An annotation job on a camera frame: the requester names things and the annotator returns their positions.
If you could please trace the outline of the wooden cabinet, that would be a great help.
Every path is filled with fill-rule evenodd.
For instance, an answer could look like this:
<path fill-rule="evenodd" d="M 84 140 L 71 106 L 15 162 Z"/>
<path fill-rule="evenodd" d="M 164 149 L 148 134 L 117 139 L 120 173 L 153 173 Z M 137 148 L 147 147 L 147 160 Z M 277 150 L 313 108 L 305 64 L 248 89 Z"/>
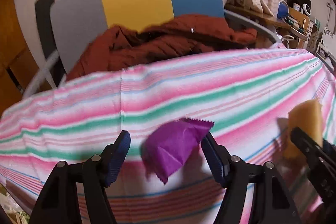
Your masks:
<path fill-rule="evenodd" d="M 38 72 L 19 25 L 14 0 L 1 0 L 1 112 L 22 99 Z"/>

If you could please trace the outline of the wooden side table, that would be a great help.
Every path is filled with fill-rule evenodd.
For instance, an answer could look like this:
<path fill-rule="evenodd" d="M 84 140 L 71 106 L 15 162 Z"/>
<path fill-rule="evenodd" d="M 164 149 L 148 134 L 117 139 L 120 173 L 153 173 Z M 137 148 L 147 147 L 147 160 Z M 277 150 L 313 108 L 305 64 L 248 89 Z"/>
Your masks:
<path fill-rule="evenodd" d="M 242 24 L 246 27 L 252 27 L 258 30 L 258 32 L 263 33 L 268 36 L 272 43 L 280 42 L 280 39 L 270 28 L 278 27 L 283 28 L 302 39 L 307 40 L 307 36 L 297 31 L 288 23 L 283 22 L 268 14 L 259 14 L 251 10 L 245 10 L 242 7 L 236 7 L 233 5 L 226 4 L 224 7 L 225 18 L 232 20 L 233 22 Z"/>

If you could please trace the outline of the grey yellow blue chair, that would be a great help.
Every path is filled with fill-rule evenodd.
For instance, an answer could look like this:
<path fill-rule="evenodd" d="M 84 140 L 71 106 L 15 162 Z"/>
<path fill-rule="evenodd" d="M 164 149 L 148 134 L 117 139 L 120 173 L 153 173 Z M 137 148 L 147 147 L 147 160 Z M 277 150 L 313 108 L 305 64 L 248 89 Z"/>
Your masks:
<path fill-rule="evenodd" d="M 48 75 L 60 84 L 86 46 L 110 26 L 141 31 L 185 14 L 228 18 L 254 28 L 272 43 L 279 41 L 266 27 L 226 10 L 223 0 L 36 0 L 35 17 L 46 63 L 23 96 L 36 93 Z"/>

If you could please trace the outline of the pink striped tablecloth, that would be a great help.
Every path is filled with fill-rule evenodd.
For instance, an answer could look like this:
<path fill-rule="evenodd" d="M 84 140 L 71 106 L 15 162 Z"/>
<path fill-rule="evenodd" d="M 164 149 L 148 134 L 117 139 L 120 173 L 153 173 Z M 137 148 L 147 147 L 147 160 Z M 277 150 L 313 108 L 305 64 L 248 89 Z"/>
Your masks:
<path fill-rule="evenodd" d="M 131 147 L 106 191 L 118 223 L 213 223 L 224 190 L 202 151 L 167 184 L 147 176 L 140 145 L 182 117 L 213 121 L 212 134 L 233 155 L 274 162 L 303 220 L 321 199 L 303 168 L 282 160 L 286 120 L 317 99 L 323 137 L 335 142 L 335 78 L 306 50 L 204 53 L 119 72 L 94 73 L 11 106 L 1 118 L 1 183 L 34 203 L 55 164 L 85 161 L 122 130 Z"/>

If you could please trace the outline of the blue folding chair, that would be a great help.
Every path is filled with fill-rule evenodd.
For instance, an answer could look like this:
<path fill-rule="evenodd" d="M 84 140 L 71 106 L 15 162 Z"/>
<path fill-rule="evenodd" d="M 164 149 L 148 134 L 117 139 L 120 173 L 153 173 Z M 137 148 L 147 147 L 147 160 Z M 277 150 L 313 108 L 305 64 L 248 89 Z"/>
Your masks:
<path fill-rule="evenodd" d="M 289 7 L 286 1 L 281 0 L 278 4 L 278 12 L 277 12 L 277 18 L 283 19 L 285 18 L 289 13 Z"/>

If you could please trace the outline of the purple snack packet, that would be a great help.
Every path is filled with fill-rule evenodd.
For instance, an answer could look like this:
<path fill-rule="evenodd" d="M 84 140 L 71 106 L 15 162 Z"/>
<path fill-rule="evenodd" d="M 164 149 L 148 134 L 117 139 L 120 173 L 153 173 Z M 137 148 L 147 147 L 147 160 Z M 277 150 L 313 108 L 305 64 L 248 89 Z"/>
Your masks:
<path fill-rule="evenodd" d="M 181 169 L 214 122 L 183 117 L 160 125 L 141 145 L 146 176 L 152 173 L 164 184 Z"/>

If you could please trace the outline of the yellow sponge block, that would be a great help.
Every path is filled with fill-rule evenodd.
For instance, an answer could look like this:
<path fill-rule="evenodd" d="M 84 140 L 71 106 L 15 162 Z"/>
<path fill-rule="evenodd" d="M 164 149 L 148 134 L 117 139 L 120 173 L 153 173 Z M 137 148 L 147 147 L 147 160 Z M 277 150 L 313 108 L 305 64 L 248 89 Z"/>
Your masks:
<path fill-rule="evenodd" d="M 318 145 L 323 143 L 322 105 L 317 99 L 307 100 L 295 106 L 288 114 L 287 146 L 283 152 L 287 160 L 297 160 L 303 157 L 300 150 L 290 141 L 292 129 L 299 127 Z"/>

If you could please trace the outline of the dark red jacket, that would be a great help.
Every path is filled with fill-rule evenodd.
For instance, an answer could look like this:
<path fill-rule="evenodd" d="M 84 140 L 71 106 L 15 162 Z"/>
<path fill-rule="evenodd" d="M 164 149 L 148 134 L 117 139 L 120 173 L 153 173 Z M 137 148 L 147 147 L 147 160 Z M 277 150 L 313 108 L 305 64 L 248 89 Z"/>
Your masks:
<path fill-rule="evenodd" d="M 88 44 L 66 80 L 198 53 L 243 49 L 256 39 L 254 28 L 235 31 L 224 18 L 201 14 L 177 16 L 141 32 L 114 25 Z"/>

